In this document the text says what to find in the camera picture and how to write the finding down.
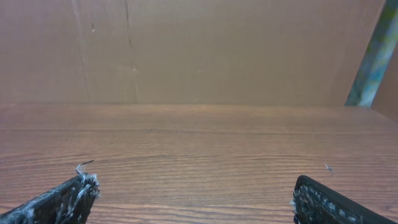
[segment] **wooden table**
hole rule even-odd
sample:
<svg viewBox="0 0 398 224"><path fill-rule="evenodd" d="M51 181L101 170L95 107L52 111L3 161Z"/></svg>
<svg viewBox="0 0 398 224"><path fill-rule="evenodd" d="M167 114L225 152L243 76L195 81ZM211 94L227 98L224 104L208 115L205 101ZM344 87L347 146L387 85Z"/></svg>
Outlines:
<svg viewBox="0 0 398 224"><path fill-rule="evenodd" d="M397 146L361 108L1 105L0 212L94 159L89 223L292 223L301 174L398 222Z"/></svg>

